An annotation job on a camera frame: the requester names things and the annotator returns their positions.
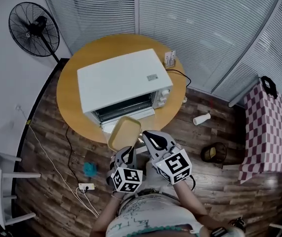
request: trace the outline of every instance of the person's right arm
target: person's right arm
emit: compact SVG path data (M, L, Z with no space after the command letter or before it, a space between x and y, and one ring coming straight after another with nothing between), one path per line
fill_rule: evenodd
M184 180L174 184L174 189L178 195L181 206L190 211L200 224L204 225L209 230L214 230L218 227L228 228L229 225L216 221L208 215L203 204L193 194Z

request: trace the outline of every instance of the white t-shirt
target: white t-shirt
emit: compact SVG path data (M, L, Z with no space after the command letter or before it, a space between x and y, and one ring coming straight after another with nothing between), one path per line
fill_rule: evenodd
M109 224L106 237L125 237L173 229L179 225L190 225L192 234L198 234L203 227L177 200L161 194L149 194L123 204L119 216Z

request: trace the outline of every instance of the white extension socket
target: white extension socket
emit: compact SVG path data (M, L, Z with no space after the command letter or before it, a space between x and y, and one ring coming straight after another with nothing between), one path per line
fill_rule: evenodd
M78 184L78 187L81 191L86 191L86 188L88 187L88 190L94 190L95 185L94 184Z

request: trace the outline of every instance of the person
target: person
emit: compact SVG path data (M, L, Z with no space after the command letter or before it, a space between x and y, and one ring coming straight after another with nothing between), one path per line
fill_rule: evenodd
M113 192L90 237L209 237L211 231L244 236L242 230L212 219L184 180L172 186L150 161L146 177L139 192Z

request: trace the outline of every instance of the red and white tablecloth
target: red and white tablecloth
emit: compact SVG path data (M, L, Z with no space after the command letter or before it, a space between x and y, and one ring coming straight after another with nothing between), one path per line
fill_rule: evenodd
M261 172L282 172L282 94L275 100L259 82L244 98L246 152L241 183Z

